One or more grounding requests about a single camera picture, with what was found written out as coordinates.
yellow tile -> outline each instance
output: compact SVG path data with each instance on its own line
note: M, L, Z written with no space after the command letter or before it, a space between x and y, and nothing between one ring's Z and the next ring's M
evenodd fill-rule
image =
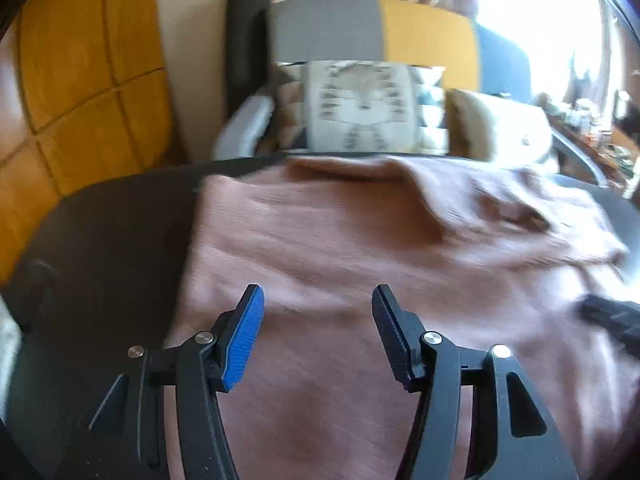
M106 0L106 19L117 82L164 66L156 0Z
M15 23L0 41L0 161L30 133L18 88Z
M115 92L76 108L37 136L65 195L140 170Z
M0 167L0 283L58 196L37 147L25 144Z
M444 66L444 86L478 91L478 41L471 21L455 12L402 0L380 0L385 59Z
M19 43L36 130L111 85L102 0L28 0Z
M164 70L120 87L122 105L145 168L156 165L172 142L174 118Z

blue gripper pad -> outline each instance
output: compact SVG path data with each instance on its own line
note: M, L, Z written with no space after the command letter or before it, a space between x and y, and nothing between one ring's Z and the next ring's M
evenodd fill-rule
M420 349L420 336L425 332L422 323L413 312L400 308L388 285L373 290L371 310L394 378L405 390L415 391L416 382L425 376Z
M249 285L217 341L222 388L228 392L242 379L264 315L264 293L258 285Z

black table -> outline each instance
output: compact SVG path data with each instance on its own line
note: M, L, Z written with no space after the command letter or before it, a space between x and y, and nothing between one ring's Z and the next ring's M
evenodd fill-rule
M127 348L162 345L187 255L200 180L240 176L285 155L209 162L103 182L65 198L43 221L3 291L24 330L8 427L46 478L68 437L108 389ZM640 214L606 189L589 190L631 248L640 274Z

sofa backrest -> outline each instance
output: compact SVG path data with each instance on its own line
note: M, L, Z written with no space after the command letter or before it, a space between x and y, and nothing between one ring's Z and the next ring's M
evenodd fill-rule
M271 7L275 61L393 61L445 66L444 86L530 102L529 59L448 10L402 0L285 0Z

pink garment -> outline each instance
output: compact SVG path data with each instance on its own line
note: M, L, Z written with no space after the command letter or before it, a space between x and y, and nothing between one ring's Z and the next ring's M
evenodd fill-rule
M244 379L218 399L242 479L389 480L417 396L394 381L371 315L388 283L427 330L510 346L582 478L624 429L640 365L577 319L587 291L625 299L624 247L588 193L529 170L434 158L290 158L203 181L167 346L258 283L266 313ZM462 478L470 396L452 478ZM166 404L172 478L182 478Z

